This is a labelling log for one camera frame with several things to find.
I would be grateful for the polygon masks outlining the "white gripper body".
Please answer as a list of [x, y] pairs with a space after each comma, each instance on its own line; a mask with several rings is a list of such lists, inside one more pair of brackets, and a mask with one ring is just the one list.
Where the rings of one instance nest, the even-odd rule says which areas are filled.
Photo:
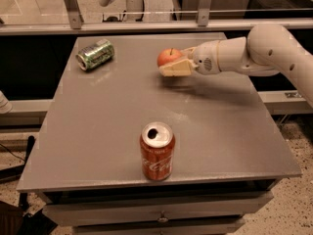
[[217, 47], [219, 41], [208, 41], [199, 45], [193, 53], [196, 71], [203, 75], [218, 74], [220, 69], [217, 64]]

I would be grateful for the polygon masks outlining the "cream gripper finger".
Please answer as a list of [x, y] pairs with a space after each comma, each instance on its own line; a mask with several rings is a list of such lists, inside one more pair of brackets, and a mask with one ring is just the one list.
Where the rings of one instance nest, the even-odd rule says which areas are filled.
[[158, 69], [163, 76], [189, 76], [197, 67], [190, 59], [179, 59], [162, 65]]
[[183, 49], [183, 50], [181, 51], [181, 53], [182, 53], [184, 56], [192, 57], [194, 51], [195, 51], [195, 47], [190, 47], [190, 48]]

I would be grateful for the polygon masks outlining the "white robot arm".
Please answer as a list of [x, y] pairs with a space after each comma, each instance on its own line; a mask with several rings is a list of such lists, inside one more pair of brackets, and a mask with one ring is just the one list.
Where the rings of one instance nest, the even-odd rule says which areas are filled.
[[184, 50], [171, 49], [158, 60], [164, 76], [203, 75], [233, 71], [248, 76], [281, 73], [313, 106], [313, 55], [283, 26], [258, 24], [248, 36], [207, 41]]

